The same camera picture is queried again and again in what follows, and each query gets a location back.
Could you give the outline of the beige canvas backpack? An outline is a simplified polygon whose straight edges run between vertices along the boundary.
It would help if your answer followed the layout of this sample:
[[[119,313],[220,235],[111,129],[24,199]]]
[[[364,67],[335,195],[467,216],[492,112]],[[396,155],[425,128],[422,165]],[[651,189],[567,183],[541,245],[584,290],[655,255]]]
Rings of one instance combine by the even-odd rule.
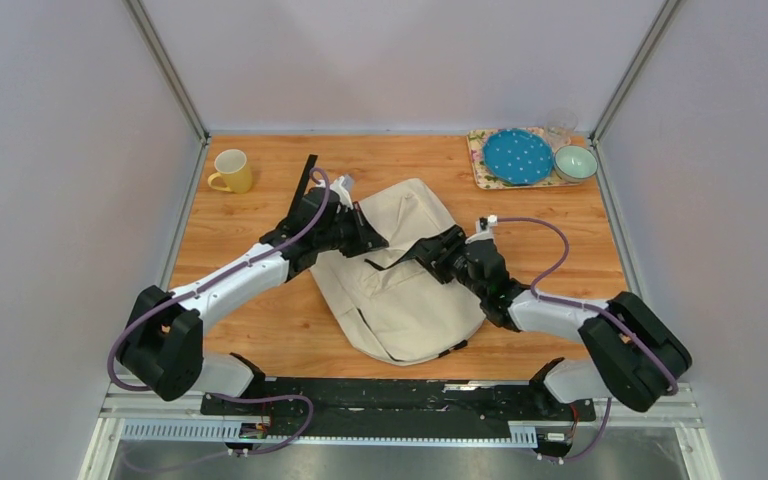
[[[347,258],[319,254],[310,272],[348,342],[382,362],[408,366],[438,358],[484,323],[478,298],[457,281],[438,282],[418,262],[403,260],[418,240],[456,222],[419,178],[360,202],[388,247]]]

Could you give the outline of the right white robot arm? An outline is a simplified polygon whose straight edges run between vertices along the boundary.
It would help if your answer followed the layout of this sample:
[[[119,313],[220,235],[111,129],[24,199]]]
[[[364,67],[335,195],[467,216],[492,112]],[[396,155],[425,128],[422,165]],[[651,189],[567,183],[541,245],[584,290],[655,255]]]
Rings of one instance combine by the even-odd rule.
[[[530,391],[530,404],[553,419],[570,403],[613,398],[646,412],[692,365],[692,356],[649,306],[622,291],[605,300],[555,297],[519,282],[508,272],[492,235],[467,237],[459,226],[418,240],[404,255],[438,282],[457,282],[479,300],[494,325],[516,332],[546,333],[581,343],[586,360],[550,363]]]

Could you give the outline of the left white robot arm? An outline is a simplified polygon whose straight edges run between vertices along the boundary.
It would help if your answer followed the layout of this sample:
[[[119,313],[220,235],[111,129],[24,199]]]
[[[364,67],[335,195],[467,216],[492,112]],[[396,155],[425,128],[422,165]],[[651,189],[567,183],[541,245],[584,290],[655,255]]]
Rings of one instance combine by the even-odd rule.
[[[235,261],[172,291],[157,286],[141,291],[108,357],[139,382],[111,380],[126,390],[152,391],[164,401],[191,390],[224,395],[240,414],[254,414],[266,398],[265,387],[255,381],[257,369],[239,355],[205,351],[204,335],[259,294],[311,268],[323,252],[351,258],[387,245],[358,203],[314,187]]]

